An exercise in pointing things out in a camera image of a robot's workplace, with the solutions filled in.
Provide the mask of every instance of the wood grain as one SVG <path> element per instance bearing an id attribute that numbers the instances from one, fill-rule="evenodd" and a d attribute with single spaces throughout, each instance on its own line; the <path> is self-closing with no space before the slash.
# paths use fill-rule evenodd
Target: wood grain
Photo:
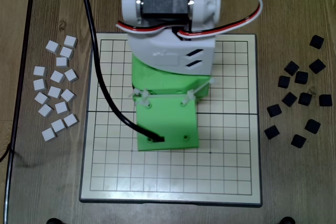
<path id="1" fill-rule="evenodd" d="M 264 0 L 261 17 L 237 32 L 256 33 L 260 112 L 261 208 L 209 207 L 168 204 L 83 204 L 78 200 L 89 80 L 90 35 L 82 0 L 34 0 L 27 66 L 20 112 L 14 170 L 9 200 L 9 223 L 44 223 L 57 217 L 65 223 L 277 223 L 292 216 L 297 223 L 336 223 L 336 114 L 334 107 L 318 106 L 318 95 L 335 97 L 335 0 Z M 223 0 L 225 23 L 255 8 L 252 0 Z M 117 31 L 120 0 L 91 0 L 97 31 Z M 33 66 L 48 67 L 55 56 L 44 50 L 49 39 L 62 43 L 66 34 L 79 38 L 70 67 L 79 75 L 63 88 L 78 96 L 72 111 L 80 124 L 45 143 L 41 131 L 58 118 L 38 115 L 33 102 Z M 325 38 L 321 50 L 309 46 L 314 35 Z M 314 75 L 308 65 L 320 58 L 327 68 Z M 301 86 L 293 80 L 288 90 L 277 87 L 283 68 L 295 61 L 309 72 Z M 309 107 L 283 108 L 270 119 L 266 107 L 281 103 L 291 91 L 313 93 Z M 306 121 L 321 122 L 317 135 L 303 130 Z M 266 140 L 263 130 L 276 124 L 281 135 Z M 307 137 L 302 149 L 290 145 L 294 134 Z"/>
<path id="2" fill-rule="evenodd" d="M 0 0 L 0 156 L 11 139 L 28 0 Z M 0 209 L 4 208 L 7 158 L 0 164 Z M 3 211 L 0 210 L 0 223 Z"/>

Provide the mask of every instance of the wooden table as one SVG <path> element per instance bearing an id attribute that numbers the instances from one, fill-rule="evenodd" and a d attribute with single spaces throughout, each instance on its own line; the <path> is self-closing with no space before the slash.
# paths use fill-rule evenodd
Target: wooden table
<path id="1" fill-rule="evenodd" d="M 30 20 L 22 99 L 18 117 L 8 223 L 45 223 L 57 217 L 65 223 L 277 223 L 292 216 L 297 223 L 336 223 L 336 114 L 321 108 L 318 95 L 336 99 L 335 0 L 264 0 L 261 17 L 239 33 L 256 33 L 260 108 L 261 208 L 210 207 L 169 204 L 89 204 L 79 202 L 90 62 L 90 34 L 82 0 L 34 0 Z M 91 0 L 97 31 L 117 31 L 121 0 Z M 223 0 L 222 23 L 243 17 L 255 8 L 252 0 Z M 72 111 L 80 124 L 51 142 L 41 131 L 56 119 L 44 119 L 34 102 L 33 69 L 47 66 L 50 77 L 55 56 L 44 49 L 49 39 L 79 38 L 70 62 L 79 80 L 63 87 L 78 96 Z M 325 38 L 321 50 L 309 46 L 311 37 Z M 308 65 L 320 58 L 326 69 L 314 75 Z M 307 85 L 277 87 L 283 68 L 295 61 L 309 72 Z M 281 103 L 291 91 L 314 94 L 309 107 L 283 108 L 270 119 L 266 107 Z M 303 128 L 308 119 L 321 122 L 317 135 Z M 276 124 L 281 134 L 269 141 L 263 130 Z M 290 145 L 294 134 L 307 137 L 302 149 Z"/>

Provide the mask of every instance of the vent slot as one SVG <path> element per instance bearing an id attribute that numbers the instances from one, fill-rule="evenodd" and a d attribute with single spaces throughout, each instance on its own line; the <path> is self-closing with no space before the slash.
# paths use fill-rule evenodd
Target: vent slot
<path id="1" fill-rule="evenodd" d="M 202 52 L 202 51 L 203 51 L 203 49 L 196 49 L 196 50 L 190 52 L 189 54 L 187 54 L 187 56 L 192 56 L 192 55 L 195 55 L 195 54 L 197 54 L 199 52 Z"/>
<path id="2" fill-rule="evenodd" d="M 193 61 L 193 62 L 191 62 L 191 63 L 189 63 L 188 65 L 186 65 L 186 67 L 192 67 L 192 66 L 194 66 L 194 65 L 196 65 L 196 64 L 201 64 L 201 60 L 195 60 L 195 61 Z"/>

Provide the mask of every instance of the white plastic housing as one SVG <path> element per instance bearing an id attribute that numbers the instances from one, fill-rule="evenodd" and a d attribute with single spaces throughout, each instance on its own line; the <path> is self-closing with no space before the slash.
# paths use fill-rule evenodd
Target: white plastic housing
<path id="1" fill-rule="evenodd" d="M 212 29 L 219 22 L 221 0 L 193 0 L 190 10 L 193 31 Z"/>
<path id="2" fill-rule="evenodd" d="M 211 75 L 215 36 L 180 40 L 171 29 L 165 29 L 155 35 L 128 34 L 128 40 L 134 55 L 153 68 L 171 73 Z"/>
<path id="3" fill-rule="evenodd" d="M 141 16 L 137 13 L 137 0 L 121 0 L 122 18 L 126 24 L 141 26 Z"/>

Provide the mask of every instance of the grid lines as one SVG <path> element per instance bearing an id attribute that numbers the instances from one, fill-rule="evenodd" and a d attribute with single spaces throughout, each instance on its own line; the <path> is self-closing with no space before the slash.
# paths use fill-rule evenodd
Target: grid lines
<path id="1" fill-rule="evenodd" d="M 136 123 L 132 53 L 126 40 L 100 40 L 104 82 Z M 217 41 L 209 96 L 197 105 L 199 148 L 138 152 L 137 133 L 111 112 L 96 84 L 91 192 L 253 195 L 248 41 Z"/>

